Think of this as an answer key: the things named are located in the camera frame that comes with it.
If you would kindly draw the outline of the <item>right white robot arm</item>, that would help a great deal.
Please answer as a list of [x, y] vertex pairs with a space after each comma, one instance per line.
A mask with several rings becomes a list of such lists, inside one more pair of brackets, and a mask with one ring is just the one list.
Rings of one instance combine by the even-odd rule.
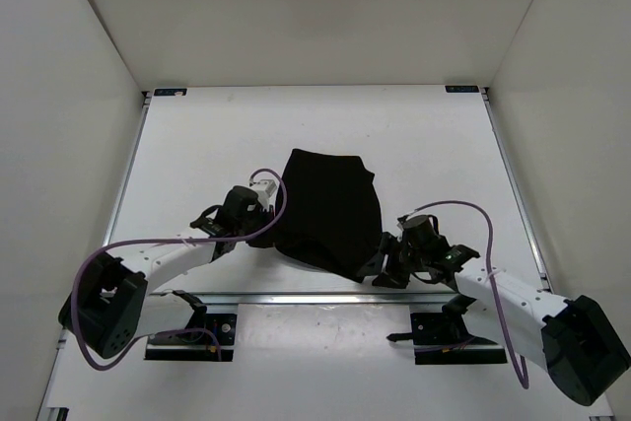
[[400, 235], [384, 233], [364, 275], [376, 287], [404, 289], [412, 278], [445, 285], [453, 296], [437, 311], [411, 314], [420, 365], [528, 360], [569, 399], [593, 405], [630, 368], [630, 354], [593, 299], [537, 289], [495, 267], [487, 255], [452, 245], [434, 215], [404, 216]]

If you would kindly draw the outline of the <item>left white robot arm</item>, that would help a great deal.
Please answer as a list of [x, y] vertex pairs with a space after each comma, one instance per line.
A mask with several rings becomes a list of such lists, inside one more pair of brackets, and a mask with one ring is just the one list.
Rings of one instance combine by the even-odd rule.
[[201, 301], [163, 286], [252, 241], [274, 221], [272, 179], [235, 186], [223, 204], [205, 210], [171, 243], [134, 244], [130, 252], [96, 255], [64, 302], [59, 323], [103, 359], [123, 353], [140, 337], [175, 331], [185, 340], [205, 332]]

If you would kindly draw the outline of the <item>black skirt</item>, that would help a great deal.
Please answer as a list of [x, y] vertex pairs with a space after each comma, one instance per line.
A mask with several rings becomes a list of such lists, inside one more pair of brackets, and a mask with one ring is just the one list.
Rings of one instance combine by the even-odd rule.
[[374, 178], [359, 156], [294, 149], [282, 174], [288, 203], [271, 231], [275, 249], [361, 283], [383, 234]]

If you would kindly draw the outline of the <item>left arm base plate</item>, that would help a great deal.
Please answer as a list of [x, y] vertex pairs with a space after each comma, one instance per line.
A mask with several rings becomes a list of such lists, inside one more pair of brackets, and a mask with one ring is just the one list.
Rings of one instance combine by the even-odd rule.
[[144, 359], [164, 362], [223, 362], [234, 359], [238, 315], [207, 314], [206, 332], [155, 335], [146, 344]]

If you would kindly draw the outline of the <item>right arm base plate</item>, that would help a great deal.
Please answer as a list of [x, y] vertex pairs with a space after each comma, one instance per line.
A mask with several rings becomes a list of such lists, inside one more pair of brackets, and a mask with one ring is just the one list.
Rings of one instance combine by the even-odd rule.
[[410, 342], [416, 366], [502, 365], [505, 349], [471, 335], [460, 316], [447, 313], [412, 313], [408, 332], [391, 333], [390, 344]]

